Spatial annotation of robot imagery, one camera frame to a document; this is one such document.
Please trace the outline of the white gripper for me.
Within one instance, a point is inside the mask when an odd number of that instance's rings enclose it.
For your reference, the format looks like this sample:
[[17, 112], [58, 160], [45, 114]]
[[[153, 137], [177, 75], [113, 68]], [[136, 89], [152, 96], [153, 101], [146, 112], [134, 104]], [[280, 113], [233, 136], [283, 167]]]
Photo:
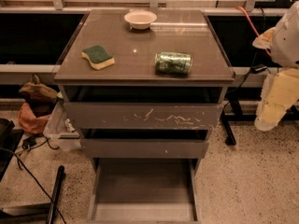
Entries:
[[299, 100], [299, 2], [295, 2], [276, 27], [267, 29], [252, 42], [257, 49], [270, 49], [272, 61], [284, 69], [268, 75], [256, 110], [255, 127], [270, 131]]

